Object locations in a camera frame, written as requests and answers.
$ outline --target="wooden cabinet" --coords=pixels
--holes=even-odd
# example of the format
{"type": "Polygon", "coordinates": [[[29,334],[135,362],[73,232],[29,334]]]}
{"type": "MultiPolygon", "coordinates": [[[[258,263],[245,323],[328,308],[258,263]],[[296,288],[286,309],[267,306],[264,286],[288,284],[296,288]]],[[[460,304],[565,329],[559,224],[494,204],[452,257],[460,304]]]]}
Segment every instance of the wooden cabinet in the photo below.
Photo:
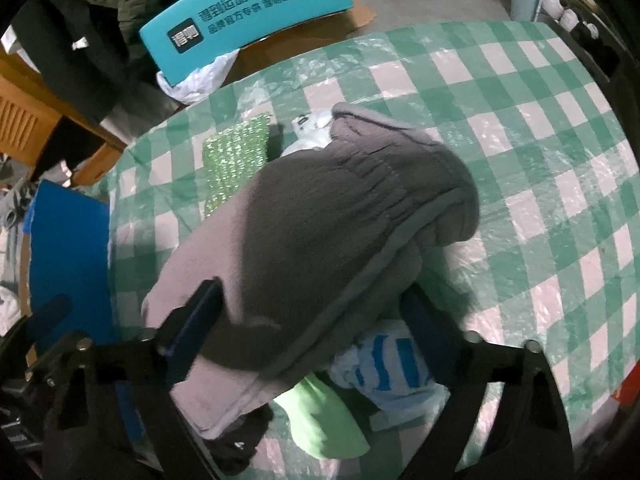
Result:
{"type": "Polygon", "coordinates": [[[40,74],[19,57],[0,53],[0,152],[26,164],[33,173],[47,141],[63,118],[103,141],[72,177],[76,185],[94,184],[113,167],[125,143],[100,126],[88,124],[75,108],[53,95],[40,74]]]}

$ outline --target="teal cardboard box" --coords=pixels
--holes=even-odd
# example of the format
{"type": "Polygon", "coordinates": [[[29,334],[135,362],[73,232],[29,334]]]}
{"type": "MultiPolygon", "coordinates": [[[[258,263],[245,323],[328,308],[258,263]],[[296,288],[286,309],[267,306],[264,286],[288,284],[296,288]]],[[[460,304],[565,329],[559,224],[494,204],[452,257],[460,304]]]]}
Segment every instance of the teal cardboard box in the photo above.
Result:
{"type": "Polygon", "coordinates": [[[140,36],[171,85],[273,32],[350,9],[352,0],[180,0],[140,36]]]}

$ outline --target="table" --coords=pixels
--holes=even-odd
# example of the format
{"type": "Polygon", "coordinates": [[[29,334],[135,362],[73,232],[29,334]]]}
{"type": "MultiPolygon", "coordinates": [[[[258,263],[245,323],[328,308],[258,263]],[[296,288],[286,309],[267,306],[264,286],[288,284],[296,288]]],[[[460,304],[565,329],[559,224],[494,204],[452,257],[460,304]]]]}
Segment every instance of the table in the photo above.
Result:
{"type": "MultiPolygon", "coordinates": [[[[478,183],[475,237],[424,255],[421,285],[487,340],[545,347],[578,428],[640,357],[640,176],[609,104],[569,48],[536,23],[400,28],[297,56],[226,86],[125,150],[110,194],[114,314],[124,337],[172,250],[202,220],[202,141],[270,112],[284,143],[297,115],[348,101],[423,128],[478,183]]],[[[478,456],[498,388],[465,460],[478,456]]],[[[369,436],[359,460],[318,461],[281,412],[242,479],[396,478],[446,396],[423,419],[369,436]]]]}
{"type": "Polygon", "coordinates": [[[49,169],[42,168],[41,163],[47,158],[47,148],[51,149],[51,139],[56,138],[54,131],[58,128],[66,128],[67,137],[69,131],[76,132],[85,143],[97,147],[72,175],[75,186],[98,182],[125,147],[120,139],[101,126],[91,126],[75,108],[53,95],[40,74],[17,56],[0,54],[0,150],[28,166],[29,178],[39,177],[49,169]]]}

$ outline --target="white plastic bag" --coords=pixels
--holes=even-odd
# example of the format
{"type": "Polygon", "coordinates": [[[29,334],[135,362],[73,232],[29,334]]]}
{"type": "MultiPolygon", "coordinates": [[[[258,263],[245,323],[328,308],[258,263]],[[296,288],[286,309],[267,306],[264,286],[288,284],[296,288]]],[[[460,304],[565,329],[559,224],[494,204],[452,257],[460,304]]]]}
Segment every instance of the white plastic bag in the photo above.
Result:
{"type": "Polygon", "coordinates": [[[331,142],[331,110],[318,110],[312,114],[296,117],[291,121],[298,140],[282,152],[286,156],[300,150],[322,150],[331,142]]]}
{"type": "Polygon", "coordinates": [[[236,62],[240,49],[218,56],[213,63],[191,72],[176,86],[169,85],[162,72],[156,74],[156,81],[169,97],[185,105],[192,105],[207,98],[222,86],[229,70],[236,62]]]}

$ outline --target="white ceramic cup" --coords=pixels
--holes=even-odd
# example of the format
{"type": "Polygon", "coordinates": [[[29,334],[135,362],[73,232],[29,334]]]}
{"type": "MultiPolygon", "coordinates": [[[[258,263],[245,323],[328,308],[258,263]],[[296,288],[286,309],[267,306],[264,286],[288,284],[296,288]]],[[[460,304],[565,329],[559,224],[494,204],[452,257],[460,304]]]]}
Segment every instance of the white ceramic cup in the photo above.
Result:
{"type": "Polygon", "coordinates": [[[560,18],[560,25],[564,30],[571,32],[580,23],[578,15],[571,9],[567,9],[560,18]]]}

